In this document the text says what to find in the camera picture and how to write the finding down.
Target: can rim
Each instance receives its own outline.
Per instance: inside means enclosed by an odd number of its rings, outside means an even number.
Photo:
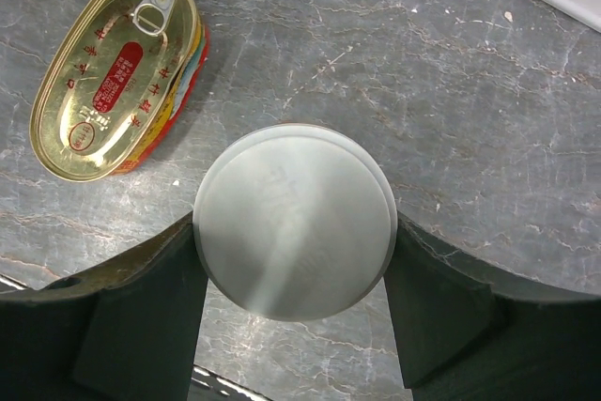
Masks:
[[[207,170],[207,173],[205,174],[196,194],[193,207],[193,232],[194,239],[196,242],[196,251],[198,252],[203,268],[211,282],[215,284],[229,300],[234,302],[239,307],[246,309],[246,306],[241,305],[239,303],[239,299],[232,296],[227,284],[223,284],[222,281],[219,280],[219,278],[215,277],[214,272],[211,269],[211,265],[208,263],[205,254],[202,252],[201,226],[203,222],[202,215],[205,213],[205,211],[203,211],[203,204],[205,203],[205,199],[208,196],[208,192],[210,192],[211,184],[214,180],[217,179],[217,177],[219,177],[220,173],[224,170],[224,168],[227,167],[229,163],[234,161],[239,155],[248,151],[252,151],[252,149],[257,145],[261,145],[262,143],[271,140],[277,140],[280,138],[313,138],[323,143],[335,145],[343,149],[349,156],[352,156],[354,159],[356,159],[357,164],[362,165],[363,168],[365,168],[369,173],[371,173],[372,177],[374,178],[374,181],[381,189],[382,198],[384,200],[384,203],[386,204],[386,209],[389,213],[390,236],[388,246],[384,252],[382,264],[379,271],[377,273],[374,273],[374,278],[372,279],[372,281],[369,284],[366,284],[364,290],[361,293],[359,293],[358,296],[353,298],[348,305],[345,305],[344,308],[339,309],[337,312],[329,313],[329,315],[335,315],[362,300],[378,284],[379,280],[388,268],[393,257],[394,246],[396,244],[396,233],[398,229],[398,213],[396,210],[396,202],[393,194],[393,189],[391,188],[390,182],[386,178],[384,171],[379,167],[376,160],[369,154],[369,152],[365,148],[363,148],[352,138],[342,134],[339,131],[335,131],[314,124],[276,124],[265,127],[263,129],[252,131],[242,136],[231,145],[229,145]],[[289,318],[275,316],[274,314],[265,315],[264,313],[260,315],[280,321],[304,321],[320,319],[323,317],[304,316],[302,318]]]
[[[89,0],[87,5],[84,7],[83,11],[80,13],[79,17],[75,21],[75,23],[71,26],[61,45],[58,47],[58,50],[54,55],[53,61],[51,62],[49,68],[46,70],[46,74],[44,75],[44,78],[38,90],[38,94],[36,95],[34,107],[32,109],[29,120],[29,138],[31,140],[34,153],[36,154],[36,157],[38,157],[38,160],[41,162],[42,166],[44,166],[49,172],[51,172],[55,176],[71,182],[94,181],[113,173],[123,161],[127,160],[128,156],[131,154],[133,149],[142,140],[142,138],[146,134],[147,129],[150,127],[152,121],[156,117],[156,114],[161,110],[161,106],[166,102],[167,99],[166,95],[163,96],[163,98],[161,99],[161,103],[159,104],[159,107],[155,110],[153,117],[149,119],[149,121],[145,125],[145,128],[139,133],[137,139],[133,142],[130,152],[124,153],[119,159],[116,160],[114,164],[112,164],[105,170],[99,171],[91,177],[74,177],[68,171],[65,171],[60,167],[56,166],[49,158],[48,154],[41,145],[41,142],[39,141],[41,115],[44,112],[45,106],[49,100],[49,95],[52,90],[52,87],[58,79],[58,74],[65,65],[67,57],[69,56],[70,49],[79,41],[79,39],[85,32],[85,29],[82,27],[82,24],[89,23],[91,20],[93,20],[94,17],[99,13],[100,8],[104,6],[105,2],[106,0]],[[188,42],[185,46],[185,52],[183,52],[183,54],[186,56],[181,62],[181,68],[185,67],[187,61],[191,57],[190,51],[193,46],[196,30],[200,25],[200,17],[198,15],[198,10],[196,8],[194,0],[187,0],[187,2],[189,6],[192,7],[194,13],[192,23],[193,33],[191,33],[188,37]]]

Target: floor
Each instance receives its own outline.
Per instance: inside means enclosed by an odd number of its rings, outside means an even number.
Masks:
[[[225,147],[284,121],[364,146],[401,212],[467,252],[601,293],[601,38],[538,0],[196,0],[211,51],[135,172],[48,174],[28,121],[88,0],[0,0],[0,273],[41,287],[190,211]],[[274,400],[409,400],[382,284],[343,314],[276,323],[209,288],[196,362]]]

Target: oval tin can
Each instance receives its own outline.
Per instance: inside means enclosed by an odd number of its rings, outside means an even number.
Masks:
[[[36,97],[39,160],[72,181],[129,172],[173,126],[207,51],[194,0],[91,0]]]

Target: red label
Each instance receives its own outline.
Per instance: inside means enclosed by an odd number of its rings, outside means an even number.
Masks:
[[[94,126],[88,122],[80,122],[69,134],[69,145],[71,149],[81,152],[88,149],[94,142]]]
[[[96,110],[106,113],[113,109],[143,54],[142,46],[137,42],[130,41],[123,46],[94,96],[92,104]]]
[[[194,75],[193,75],[192,79],[190,80],[190,84],[188,86],[188,90],[186,91],[186,94],[184,95],[184,98],[181,101],[181,104],[179,105],[179,108],[177,108],[177,111],[175,112],[175,114],[172,114],[172,116],[169,118],[169,120],[167,121],[167,123],[163,126],[163,128],[162,128],[161,133],[159,134],[159,136],[157,136],[157,138],[155,138],[155,140],[150,144],[150,146],[148,146],[144,150],[144,152],[142,153],[142,155],[140,156],[140,158],[138,159],[138,161],[137,162],[126,162],[126,163],[129,163],[129,164],[127,166],[125,164],[121,165],[118,168],[118,170],[116,170],[116,173],[117,172],[119,172],[119,173],[127,173],[127,172],[131,171],[133,168],[135,168],[138,164],[140,164],[143,160],[145,160],[146,158],[148,158],[148,156],[150,155],[150,153],[157,147],[157,145],[159,144],[159,142],[165,137],[165,135],[169,132],[169,130],[171,129],[171,127],[176,122],[176,119],[179,117],[179,114],[183,110],[184,105],[186,104],[186,102],[188,101],[188,98],[190,97],[190,93],[192,93],[192,89],[194,88],[194,84],[196,83],[196,78],[198,77],[198,73],[200,72],[200,70],[205,65],[205,60],[207,59],[208,45],[209,45],[208,30],[207,29],[205,29],[205,34],[206,34],[206,39],[207,39],[207,42],[205,43],[205,48],[203,49],[203,52],[200,55],[200,61],[198,62],[198,67],[196,68],[196,71],[194,72]]]

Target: silver can lid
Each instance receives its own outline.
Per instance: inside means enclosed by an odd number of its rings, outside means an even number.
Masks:
[[[284,124],[250,133],[208,169],[193,212],[211,281],[243,309],[282,321],[342,312],[393,254],[393,191],[346,136]]]

